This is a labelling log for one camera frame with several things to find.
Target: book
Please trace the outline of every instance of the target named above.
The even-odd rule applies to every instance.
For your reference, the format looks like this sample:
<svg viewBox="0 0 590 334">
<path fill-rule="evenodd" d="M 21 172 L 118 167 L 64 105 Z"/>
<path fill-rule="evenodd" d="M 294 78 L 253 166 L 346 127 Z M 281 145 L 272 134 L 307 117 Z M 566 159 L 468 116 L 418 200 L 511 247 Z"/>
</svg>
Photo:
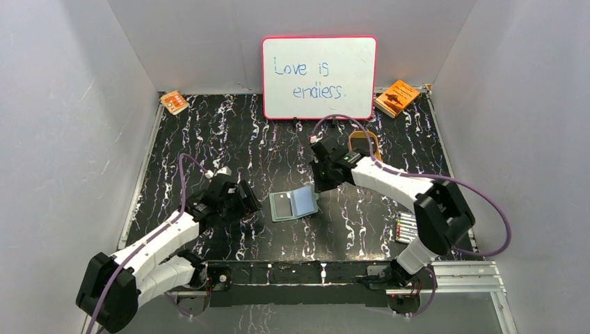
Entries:
<svg viewBox="0 0 590 334">
<path fill-rule="evenodd" d="M 160 97 L 162 104 L 170 111 L 171 114 L 176 115 L 180 111 L 185 110 L 189 107 L 189 104 L 186 103 L 186 100 L 178 90 L 173 92 L 169 92 L 168 94 Z"/>
<path fill-rule="evenodd" d="M 420 95 L 419 91 L 402 80 L 398 80 L 375 99 L 375 107 L 394 118 L 412 103 L 418 95 Z"/>
</svg>

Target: gray wall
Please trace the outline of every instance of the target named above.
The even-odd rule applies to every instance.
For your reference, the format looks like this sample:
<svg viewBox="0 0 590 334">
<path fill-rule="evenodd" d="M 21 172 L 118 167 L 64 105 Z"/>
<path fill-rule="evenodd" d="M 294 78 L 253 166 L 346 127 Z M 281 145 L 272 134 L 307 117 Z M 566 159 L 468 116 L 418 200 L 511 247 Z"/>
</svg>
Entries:
<svg viewBox="0 0 590 334">
<path fill-rule="evenodd" d="M 590 3 L 478 1 L 435 81 L 458 177 L 499 201 L 497 257 L 521 333 L 588 333 Z M 484 249 L 501 223 L 473 200 Z"/>
<path fill-rule="evenodd" d="M 434 81 L 476 0 L 112 1 L 158 90 L 262 91 L 268 35 L 375 35 L 376 87 Z"/>
<path fill-rule="evenodd" d="M 0 8 L 0 333 L 78 333 L 82 275 L 115 250 L 157 94 L 106 1 Z"/>
</svg>

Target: wire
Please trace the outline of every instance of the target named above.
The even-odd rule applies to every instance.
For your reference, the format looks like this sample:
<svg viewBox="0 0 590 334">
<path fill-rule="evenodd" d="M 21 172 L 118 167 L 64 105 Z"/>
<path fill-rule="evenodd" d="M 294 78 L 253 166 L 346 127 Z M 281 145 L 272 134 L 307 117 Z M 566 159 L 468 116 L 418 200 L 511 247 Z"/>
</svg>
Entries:
<svg viewBox="0 0 590 334">
<path fill-rule="evenodd" d="M 427 271 L 432 277 L 432 293 L 430 294 L 430 298 L 428 298 L 426 305 L 424 305 L 424 307 L 419 309 L 418 311 L 410 313 L 411 317 L 422 314 L 430 306 L 430 304 L 432 304 L 432 301 L 434 300 L 434 293 L 436 291 L 436 288 L 438 287 L 438 283 L 436 282 L 436 275 L 434 275 L 434 272 L 430 270 L 429 267 L 424 267 L 424 270 Z"/>
<path fill-rule="evenodd" d="M 443 180 L 443 181 L 455 182 L 455 183 L 460 184 L 461 186 L 464 186 L 465 188 L 473 191 L 479 197 L 483 198 L 486 202 L 490 203 L 490 205 L 500 215 L 500 218 L 502 219 L 502 222 L 504 223 L 504 227 L 506 228 L 506 239 L 504 240 L 504 243 L 497 250 L 487 252 L 487 253 L 477 253 L 477 252 L 472 252 L 471 250 L 453 247 L 454 251 L 461 253 L 461 254 L 465 254 L 465 255 L 487 257 L 487 256 L 498 255 L 501 252 L 505 251 L 506 248 L 508 248 L 508 245 L 510 244 L 510 241 L 512 240 L 512 229 L 510 226 L 510 222 L 508 221 L 508 217 L 506 216 L 504 211 L 500 208 L 500 206 L 492 198 L 488 197 L 485 193 L 476 189 L 474 186 L 472 186 L 468 183 L 465 183 L 463 181 L 460 181 L 458 179 L 455 179 L 454 177 L 448 177 L 448 176 L 436 175 L 436 174 L 405 173 L 405 172 L 400 172 L 400 170 L 392 170 L 391 168 L 384 166 L 381 163 L 381 161 L 379 161 L 377 158 L 375 158 L 375 156 L 373 154 L 373 146 L 372 146 L 371 137 L 369 136 L 369 132 L 365 129 L 365 127 L 363 127 L 363 125 L 361 125 L 357 120 L 355 120 L 354 118 L 351 118 L 350 116 L 342 115 L 339 113 L 328 115 L 328 116 L 322 118 L 321 120 L 319 120 L 319 122 L 314 126 L 314 128 L 312 130 L 312 135 L 314 135 L 314 136 L 316 135 L 317 130 L 319 129 L 320 125 L 324 121 L 326 121 L 329 118 L 336 118 L 336 117 L 346 118 L 347 120 L 349 120 L 352 123 L 354 123 L 355 125 L 357 125 L 362 130 L 362 132 L 365 133 L 365 136 L 367 137 L 367 142 L 369 142 L 369 156 L 371 157 L 373 162 L 379 168 L 381 168 L 381 170 L 384 170 L 385 172 L 390 173 L 390 174 L 404 176 L 404 177 L 425 177 L 425 178 L 429 178 L 429 179 L 433 179 L 433 180 Z"/>
<path fill-rule="evenodd" d="M 181 200 L 180 212 L 176 217 L 174 217 L 170 221 L 170 223 L 164 224 L 164 226 L 162 226 L 162 228 L 157 230 L 151 237 L 147 238 L 145 244 L 151 242 L 153 239 L 155 239 L 160 234 L 162 234 L 162 232 L 164 232 L 166 229 L 168 229 L 172 224 L 176 223 L 184 213 L 184 207 L 186 205 L 186 184 L 185 184 L 185 179 L 184 179 L 184 167 L 182 166 L 182 161 L 183 161 L 183 158 L 186 158 L 186 157 L 188 157 L 190 160 L 192 160 L 193 163 L 195 165 L 197 165 L 204 173 L 207 173 L 207 169 L 205 169 L 205 167 L 203 167 L 201 164 L 199 164 L 199 162 L 195 158 L 191 157 L 190 155 L 188 155 L 186 153 L 178 154 L 178 168 L 180 170 L 180 200 Z M 102 290 L 102 293 L 100 294 L 100 297 L 98 298 L 98 302 L 96 303 L 92 317 L 90 318 L 90 323 L 88 324 L 88 328 L 86 329 L 86 334 L 92 333 L 92 329 L 93 329 L 94 324 L 98 318 L 98 313 L 100 312 L 102 304 L 104 303 L 104 299 L 106 298 L 106 295 L 109 293 L 109 290 L 110 290 L 111 286 L 113 285 L 113 283 L 115 282 L 115 279 L 117 278 L 119 273 L 123 270 L 125 265 L 127 263 L 129 263 L 129 261 L 131 261 L 131 259 L 135 255 L 137 255 L 143 249 L 143 247 L 145 247 L 145 244 L 141 244 L 137 248 L 135 248 L 135 250 L 132 251 L 129 254 L 129 256 L 127 256 L 125 258 L 125 260 L 123 260 L 123 262 L 121 262 L 121 264 L 119 264 L 117 269 L 115 269 L 115 271 L 113 272 L 113 275 L 111 275 L 109 280 L 106 282 L 104 289 Z"/>
<path fill-rule="evenodd" d="M 419 296 L 421 291 L 422 291 L 422 281 L 418 278 L 418 291 L 416 291 L 416 296 Z"/>
<path fill-rule="evenodd" d="M 178 312 L 180 312 L 181 315 L 184 315 L 185 317 L 189 318 L 193 316 L 188 310 L 185 310 L 184 308 L 182 308 L 182 306 L 178 305 L 178 303 L 176 303 L 174 298 L 172 298 L 172 296 L 169 295 L 168 292 L 164 292 L 164 296 L 172 303 L 172 305 L 174 305 L 174 307 L 178 309 Z"/>
</svg>

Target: red whiteboard frame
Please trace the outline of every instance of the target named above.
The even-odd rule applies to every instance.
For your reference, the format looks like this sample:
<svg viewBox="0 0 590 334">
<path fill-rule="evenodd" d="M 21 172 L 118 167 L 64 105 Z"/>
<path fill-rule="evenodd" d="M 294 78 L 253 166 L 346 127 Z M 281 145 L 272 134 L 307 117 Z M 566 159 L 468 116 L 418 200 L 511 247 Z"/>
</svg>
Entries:
<svg viewBox="0 0 590 334">
<path fill-rule="evenodd" d="M 298 120 L 320 120 L 322 117 L 309 117 L 309 118 L 299 118 L 299 117 L 277 117 L 277 118 L 269 118 L 266 116 L 266 98 L 264 94 L 264 41 L 265 40 L 277 40 L 277 39 L 304 39 L 304 38 L 373 38 L 375 40 L 375 66 L 373 69 L 373 93 L 375 92 L 375 79 L 377 78 L 377 52 L 379 51 L 379 42 L 375 36 L 372 35 L 337 35 L 337 36 L 267 36 L 262 40 L 262 44 L 260 45 L 260 49 L 262 52 L 262 113 L 267 120 L 293 120 L 297 118 Z M 373 103 L 374 99 L 371 99 L 371 113 L 366 118 L 355 118 L 356 120 L 368 120 L 373 116 Z"/>
</svg>

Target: black marble surface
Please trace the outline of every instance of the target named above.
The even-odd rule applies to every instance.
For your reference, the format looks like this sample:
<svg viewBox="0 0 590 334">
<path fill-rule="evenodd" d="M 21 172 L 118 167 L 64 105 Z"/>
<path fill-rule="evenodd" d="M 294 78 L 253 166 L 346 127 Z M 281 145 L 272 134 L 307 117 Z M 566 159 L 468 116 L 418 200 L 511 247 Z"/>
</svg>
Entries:
<svg viewBox="0 0 590 334">
<path fill-rule="evenodd" d="M 272 121 L 262 115 L 261 95 L 187 95 L 190 109 L 164 112 L 150 164 L 136 203 L 127 245 L 168 218 L 180 204 L 179 152 L 205 168 L 223 166 L 246 179 L 263 210 L 242 221 L 219 222 L 185 245 L 208 260 L 386 260 L 406 245 L 394 241 L 397 214 L 408 210 L 370 190 L 351 185 L 322 193 L 320 211 L 296 221 L 273 223 L 269 193 L 312 182 L 308 135 L 315 121 Z M 425 95 L 392 119 L 375 111 L 362 122 L 381 144 L 383 161 L 410 172 L 448 175 L 449 170 Z M 356 128 L 326 122 L 324 134 L 345 143 Z M 206 179 L 186 167 L 188 195 Z M 459 245 L 470 249 L 467 238 Z M 452 254 L 448 260 L 459 260 Z"/>
</svg>

